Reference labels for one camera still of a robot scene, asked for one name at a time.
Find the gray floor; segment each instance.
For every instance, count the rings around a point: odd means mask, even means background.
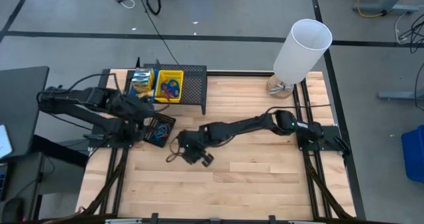
[[[19,0],[0,1],[2,27]],[[155,34],[140,1],[135,1],[136,7],[128,10],[114,0],[26,0],[9,30]],[[350,10],[356,0],[318,1],[335,40],[395,41],[397,16],[365,19]],[[408,3],[420,5],[424,0]],[[153,20],[168,35],[285,37],[297,20],[315,18],[311,0],[162,0],[162,5]],[[406,16],[399,29],[407,29],[420,14]],[[208,65],[211,70],[271,70],[282,44],[170,40],[168,45],[181,64]],[[422,50],[410,54],[407,48],[332,46],[330,51],[367,219],[422,222],[424,184],[406,178],[400,136],[421,125],[424,113],[410,102],[376,98],[377,91],[413,89],[424,62]],[[155,59],[174,63],[160,40],[6,36],[0,43],[0,70],[49,66],[48,85],[66,87],[103,68],[131,68],[138,56],[142,63]],[[314,70],[323,71],[329,85],[323,59]],[[92,79],[81,87],[95,84],[97,79]],[[36,133],[62,142],[80,139],[85,130],[42,114]],[[83,150],[86,145],[74,148]],[[43,184],[42,192],[56,193],[61,186],[67,193],[46,196],[41,217],[70,214],[78,196],[82,170],[56,160],[55,164],[57,171]],[[64,174],[72,174],[72,182],[63,182]]]

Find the yellow basket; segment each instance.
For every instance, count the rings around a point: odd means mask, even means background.
[[[163,82],[167,82],[169,79],[175,79],[178,82],[180,87],[180,94],[178,98],[170,98],[170,103],[179,103],[181,100],[181,94],[183,93],[183,80],[184,80],[184,72],[183,71],[167,71],[160,70],[158,74],[158,80],[156,81],[156,89],[154,91],[154,96],[157,101],[167,103],[168,99],[166,99],[167,94],[160,89],[160,85]]]

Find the blue container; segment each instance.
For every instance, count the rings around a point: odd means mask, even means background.
[[[410,180],[424,182],[424,125],[402,135],[403,159]]]

